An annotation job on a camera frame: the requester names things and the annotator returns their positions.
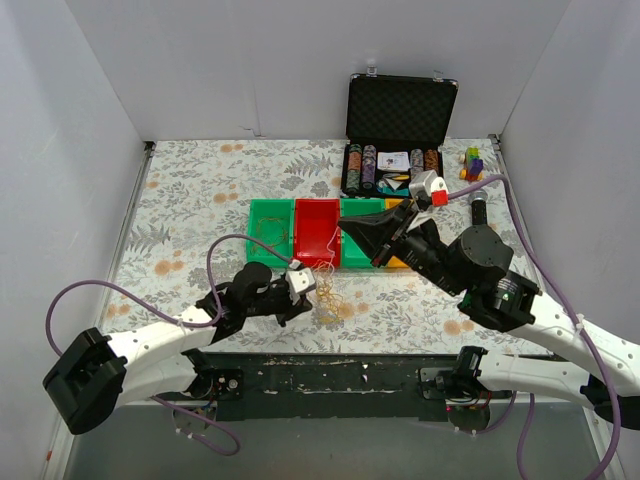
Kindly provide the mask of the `left green plastic bin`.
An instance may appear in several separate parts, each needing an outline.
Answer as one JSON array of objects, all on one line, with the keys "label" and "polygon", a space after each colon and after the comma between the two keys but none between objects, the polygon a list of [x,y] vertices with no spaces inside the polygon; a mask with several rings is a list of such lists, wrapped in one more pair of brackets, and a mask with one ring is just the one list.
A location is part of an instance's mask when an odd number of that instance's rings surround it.
[{"label": "left green plastic bin", "polygon": [[[256,238],[278,252],[293,256],[295,202],[293,199],[253,199],[250,204],[247,235]],[[256,261],[272,268],[284,268],[287,263],[254,242],[246,242],[249,262]]]}]

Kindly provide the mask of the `yellow plastic bin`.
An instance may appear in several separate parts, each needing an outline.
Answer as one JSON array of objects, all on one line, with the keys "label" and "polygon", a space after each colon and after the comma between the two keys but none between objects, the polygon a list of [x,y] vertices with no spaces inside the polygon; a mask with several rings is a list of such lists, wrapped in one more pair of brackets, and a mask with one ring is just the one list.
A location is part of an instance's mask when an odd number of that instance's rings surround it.
[{"label": "yellow plastic bin", "polygon": [[[385,208],[387,210],[392,209],[394,207],[396,207],[397,205],[399,205],[402,202],[402,199],[398,198],[398,199],[392,199],[392,198],[388,198],[385,200]],[[390,269],[406,269],[407,265],[402,262],[399,258],[397,258],[396,256],[393,256],[387,263],[387,267]]]}]

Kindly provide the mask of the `right green plastic bin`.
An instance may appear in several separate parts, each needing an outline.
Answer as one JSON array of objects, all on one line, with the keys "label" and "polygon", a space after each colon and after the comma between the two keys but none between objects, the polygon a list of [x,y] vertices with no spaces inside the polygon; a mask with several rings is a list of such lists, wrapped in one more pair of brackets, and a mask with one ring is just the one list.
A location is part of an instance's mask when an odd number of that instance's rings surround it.
[{"label": "right green plastic bin", "polygon": [[[379,198],[343,198],[340,201],[340,206],[342,217],[362,216],[382,212],[385,209],[385,201]],[[344,231],[341,232],[340,266],[344,269],[366,269],[371,267],[369,258]]]}]

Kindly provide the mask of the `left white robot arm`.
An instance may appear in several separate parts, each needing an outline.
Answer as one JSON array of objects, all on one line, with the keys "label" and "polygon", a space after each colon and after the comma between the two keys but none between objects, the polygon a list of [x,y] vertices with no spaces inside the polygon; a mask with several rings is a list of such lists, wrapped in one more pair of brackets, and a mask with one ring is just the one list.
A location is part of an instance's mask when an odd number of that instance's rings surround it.
[{"label": "left white robot arm", "polygon": [[69,431],[87,433],[115,409],[158,394],[193,400],[229,394],[222,368],[204,348],[238,333],[251,317],[280,326],[311,310],[316,288],[310,268],[293,261],[279,276],[249,262],[229,282],[169,321],[113,334],[82,331],[46,374],[43,387]]}]

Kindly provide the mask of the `green plastic bin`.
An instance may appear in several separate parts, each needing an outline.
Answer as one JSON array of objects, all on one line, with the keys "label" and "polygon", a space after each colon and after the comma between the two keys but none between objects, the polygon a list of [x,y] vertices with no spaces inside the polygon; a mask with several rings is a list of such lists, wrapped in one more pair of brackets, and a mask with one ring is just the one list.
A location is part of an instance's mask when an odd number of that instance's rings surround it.
[{"label": "green plastic bin", "polygon": [[[385,209],[385,201],[379,198],[343,198],[340,201],[340,206],[342,217],[362,216],[382,212]],[[340,266],[344,269],[366,269],[371,267],[369,258],[344,231],[341,232]]]},{"label": "green plastic bin", "polygon": [[[293,199],[253,199],[250,204],[247,235],[256,238],[278,252],[293,256],[295,202]],[[272,268],[284,268],[287,263],[254,242],[246,242],[249,262],[256,261]]]}]

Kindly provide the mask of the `colourful toy block car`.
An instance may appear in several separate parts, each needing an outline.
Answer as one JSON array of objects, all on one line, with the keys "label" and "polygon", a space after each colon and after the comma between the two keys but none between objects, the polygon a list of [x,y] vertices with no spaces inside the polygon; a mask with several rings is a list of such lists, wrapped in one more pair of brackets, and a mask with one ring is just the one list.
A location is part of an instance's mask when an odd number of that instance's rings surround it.
[{"label": "colourful toy block car", "polygon": [[484,162],[476,147],[469,147],[460,156],[461,170],[459,178],[467,182],[476,182],[483,179]]}]

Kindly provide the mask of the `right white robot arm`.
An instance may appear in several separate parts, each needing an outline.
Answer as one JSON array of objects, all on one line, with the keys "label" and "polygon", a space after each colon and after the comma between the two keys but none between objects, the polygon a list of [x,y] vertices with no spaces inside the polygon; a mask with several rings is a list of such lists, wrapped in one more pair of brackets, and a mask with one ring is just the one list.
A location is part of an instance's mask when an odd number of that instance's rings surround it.
[{"label": "right white robot arm", "polygon": [[343,216],[338,226],[375,267],[392,257],[451,296],[485,329],[535,343],[556,360],[516,359],[465,346],[453,367],[422,379],[434,398],[478,397],[522,391],[571,401],[622,427],[639,427],[639,347],[598,326],[574,324],[567,308],[510,268],[513,250],[484,222],[473,222],[445,244],[436,223],[413,223],[414,202],[380,213]]}]

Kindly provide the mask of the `black poker chip case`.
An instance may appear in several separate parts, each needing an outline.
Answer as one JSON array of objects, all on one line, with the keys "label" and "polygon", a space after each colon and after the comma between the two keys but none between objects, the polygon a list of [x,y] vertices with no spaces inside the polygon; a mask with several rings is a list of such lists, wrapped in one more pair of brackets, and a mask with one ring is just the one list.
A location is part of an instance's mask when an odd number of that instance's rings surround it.
[{"label": "black poker chip case", "polygon": [[413,176],[427,170],[443,175],[439,148],[458,89],[453,79],[352,75],[341,194],[404,199]]}]

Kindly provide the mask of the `red plastic bin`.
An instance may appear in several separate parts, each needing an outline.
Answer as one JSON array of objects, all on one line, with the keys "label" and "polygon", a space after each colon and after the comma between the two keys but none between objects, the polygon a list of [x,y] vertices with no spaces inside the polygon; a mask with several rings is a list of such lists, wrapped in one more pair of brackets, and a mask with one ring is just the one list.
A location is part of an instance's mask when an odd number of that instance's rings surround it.
[{"label": "red plastic bin", "polygon": [[330,264],[338,267],[341,236],[338,199],[296,199],[294,257],[309,267]]}]

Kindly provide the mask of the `black microphone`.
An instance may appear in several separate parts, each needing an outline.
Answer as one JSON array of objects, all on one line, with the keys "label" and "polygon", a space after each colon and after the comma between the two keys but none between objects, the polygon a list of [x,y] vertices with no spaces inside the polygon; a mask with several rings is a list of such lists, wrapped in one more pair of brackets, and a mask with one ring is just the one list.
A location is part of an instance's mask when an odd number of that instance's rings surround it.
[{"label": "black microphone", "polygon": [[473,226],[488,224],[487,199],[488,194],[484,189],[478,189],[469,195],[468,204],[471,209],[471,223]]}]

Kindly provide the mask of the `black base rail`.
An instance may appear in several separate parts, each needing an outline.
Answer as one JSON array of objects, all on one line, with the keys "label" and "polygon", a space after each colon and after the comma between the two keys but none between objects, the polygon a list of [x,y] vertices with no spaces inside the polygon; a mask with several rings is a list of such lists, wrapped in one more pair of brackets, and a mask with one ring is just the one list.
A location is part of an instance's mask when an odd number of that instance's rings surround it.
[{"label": "black base rail", "polygon": [[451,408],[485,412],[501,398],[454,384],[452,355],[202,353],[182,399],[214,405],[220,421],[416,418],[444,422]]}]

